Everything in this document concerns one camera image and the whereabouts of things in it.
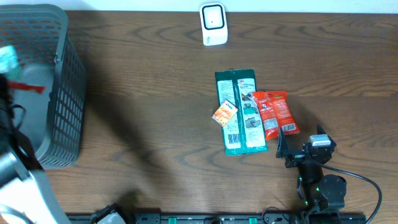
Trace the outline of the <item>green 3M wipes package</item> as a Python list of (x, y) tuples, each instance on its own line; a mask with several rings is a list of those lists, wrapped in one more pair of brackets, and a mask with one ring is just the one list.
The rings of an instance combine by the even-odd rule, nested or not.
[(229, 100), (238, 109), (222, 127), (225, 154), (238, 156), (268, 151), (261, 115), (253, 97), (257, 90), (254, 70), (216, 72), (215, 80), (219, 104)]

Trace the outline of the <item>orange-red snack bag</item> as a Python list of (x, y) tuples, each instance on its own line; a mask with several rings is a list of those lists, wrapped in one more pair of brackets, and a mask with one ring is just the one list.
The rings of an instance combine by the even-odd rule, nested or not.
[(287, 104), (285, 90), (257, 91), (253, 97), (261, 115), (266, 140), (277, 138), (280, 130), (284, 134), (300, 132)]

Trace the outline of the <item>red stick packet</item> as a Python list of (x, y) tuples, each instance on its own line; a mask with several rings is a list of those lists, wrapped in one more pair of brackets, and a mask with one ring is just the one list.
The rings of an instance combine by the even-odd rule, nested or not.
[(13, 90), (32, 91), (38, 94), (42, 94), (45, 90), (45, 86), (30, 85), (22, 82), (8, 81), (7, 84)]

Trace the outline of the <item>orange Kleenex tissue pack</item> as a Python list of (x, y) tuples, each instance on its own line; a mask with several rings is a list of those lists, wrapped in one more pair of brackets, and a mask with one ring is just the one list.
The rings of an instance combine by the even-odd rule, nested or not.
[(212, 118), (222, 127), (226, 126), (229, 121), (238, 112), (237, 107), (229, 100), (224, 100), (220, 107), (213, 113)]

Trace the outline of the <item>mint green wipes pack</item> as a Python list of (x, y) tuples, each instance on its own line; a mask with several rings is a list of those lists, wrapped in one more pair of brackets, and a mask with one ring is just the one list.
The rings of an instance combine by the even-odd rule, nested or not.
[(1, 74), (11, 81), (20, 80), (21, 68), (16, 50), (12, 45), (1, 47)]

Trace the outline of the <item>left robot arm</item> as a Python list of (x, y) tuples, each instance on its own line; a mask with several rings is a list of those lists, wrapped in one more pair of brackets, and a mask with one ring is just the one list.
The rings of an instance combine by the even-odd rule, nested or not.
[(49, 178), (14, 126), (9, 81), (1, 75), (1, 216), (8, 223), (127, 223), (117, 205), (91, 215), (67, 215)]

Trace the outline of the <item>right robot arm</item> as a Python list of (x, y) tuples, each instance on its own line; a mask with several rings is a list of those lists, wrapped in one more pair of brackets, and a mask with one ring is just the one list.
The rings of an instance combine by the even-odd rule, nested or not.
[(338, 175), (324, 175), (322, 166), (331, 159), (336, 143), (318, 125), (301, 149), (291, 149), (282, 130), (276, 157), (286, 168), (298, 169), (297, 192), (307, 207), (291, 215), (289, 223), (340, 223), (339, 211), (345, 206), (346, 180)]

